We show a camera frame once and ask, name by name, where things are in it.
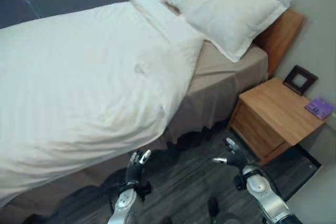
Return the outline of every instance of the bed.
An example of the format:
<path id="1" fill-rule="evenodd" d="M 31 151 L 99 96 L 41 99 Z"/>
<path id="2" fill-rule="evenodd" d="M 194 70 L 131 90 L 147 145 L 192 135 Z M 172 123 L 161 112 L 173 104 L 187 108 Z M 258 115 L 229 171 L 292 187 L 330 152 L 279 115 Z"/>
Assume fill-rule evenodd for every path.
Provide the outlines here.
<path id="1" fill-rule="evenodd" d="M 210 128 L 227 119 L 238 95 L 272 76 L 302 25 L 303 17 L 286 11 L 260 34 L 238 63 L 232 63 L 208 41 L 203 43 L 186 96 L 163 134 L 138 147 L 163 149 L 166 142 L 190 131 Z M 127 150 L 114 158 L 95 160 L 87 168 L 28 190 L 1 209 L 0 221 L 21 223 L 31 214 L 50 215 L 59 203 L 87 185 L 100 185 L 111 173 L 125 167 Z"/>

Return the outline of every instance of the wooden headboard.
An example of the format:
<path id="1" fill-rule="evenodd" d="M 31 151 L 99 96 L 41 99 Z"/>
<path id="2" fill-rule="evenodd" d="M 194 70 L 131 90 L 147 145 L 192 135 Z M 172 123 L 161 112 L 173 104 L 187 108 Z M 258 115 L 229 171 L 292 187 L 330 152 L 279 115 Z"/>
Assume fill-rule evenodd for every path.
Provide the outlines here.
<path id="1" fill-rule="evenodd" d="M 272 76 L 299 33 L 303 16 L 285 11 L 254 43 L 268 54 L 268 75 Z"/>

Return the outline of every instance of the shoe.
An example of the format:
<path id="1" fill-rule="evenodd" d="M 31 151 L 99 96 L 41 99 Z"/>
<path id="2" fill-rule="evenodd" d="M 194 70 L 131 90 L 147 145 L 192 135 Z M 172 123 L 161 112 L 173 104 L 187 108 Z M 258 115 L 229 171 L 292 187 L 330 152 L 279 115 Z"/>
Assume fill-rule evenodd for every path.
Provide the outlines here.
<path id="1" fill-rule="evenodd" d="M 173 224 L 172 218 L 170 218 L 169 216 L 164 217 L 162 220 L 162 224 Z"/>
<path id="2" fill-rule="evenodd" d="M 218 202 L 214 197 L 208 200 L 208 212 L 211 218 L 215 218 L 219 213 Z"/>

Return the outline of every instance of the purple book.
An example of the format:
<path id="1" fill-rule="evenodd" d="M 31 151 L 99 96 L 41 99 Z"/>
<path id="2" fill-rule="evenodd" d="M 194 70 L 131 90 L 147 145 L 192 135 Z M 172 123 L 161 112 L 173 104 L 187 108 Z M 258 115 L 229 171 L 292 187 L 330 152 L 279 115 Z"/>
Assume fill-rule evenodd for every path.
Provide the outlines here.
<path id="1" fill-rule="evenodd" d="M 334 106 L 326 102 L 324 99 L 318 97 L 310 103 L 308 103 L 305 108 L 312 113 L 313 115 L 317 116 L 319 119 L 323 120 L 328 115 L 332 113 Z"/>

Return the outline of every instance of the white comforter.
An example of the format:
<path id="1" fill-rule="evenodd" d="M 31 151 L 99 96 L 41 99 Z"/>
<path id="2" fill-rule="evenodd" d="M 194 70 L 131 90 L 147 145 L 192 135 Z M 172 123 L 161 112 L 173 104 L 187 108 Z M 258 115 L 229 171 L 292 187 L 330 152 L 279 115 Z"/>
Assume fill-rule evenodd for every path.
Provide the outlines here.
<path id="1" fill-rule="evenodd" d="M 163 133 L 203 40 L 131 1 L 0 30 L 0 206 Z"/>

